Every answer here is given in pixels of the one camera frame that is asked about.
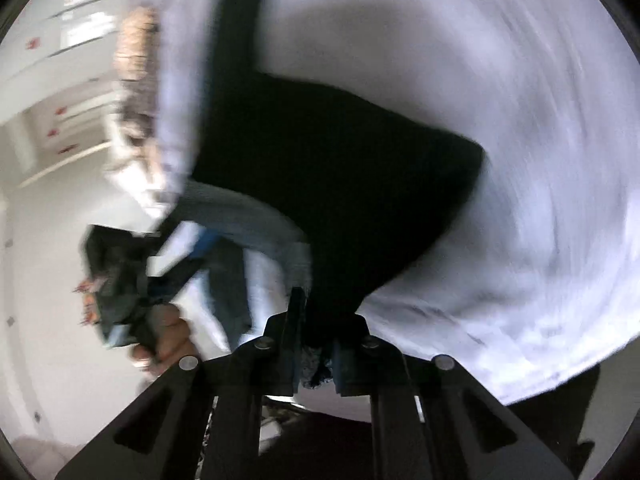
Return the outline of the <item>operator left hand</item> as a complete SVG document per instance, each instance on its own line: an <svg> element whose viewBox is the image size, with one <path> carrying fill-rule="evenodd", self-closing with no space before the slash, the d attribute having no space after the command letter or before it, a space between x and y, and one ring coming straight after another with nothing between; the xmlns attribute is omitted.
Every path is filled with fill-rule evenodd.
<svg viewBox="0 0 640 480"><path fill-rule="evenodd" d="M130 359L146 378L155 379L185 356L200 356L192 340L191 325L182 317L174 304L159 304L152 309L156 329L156 347L149 350L136 344L130 350Z"/></svg>

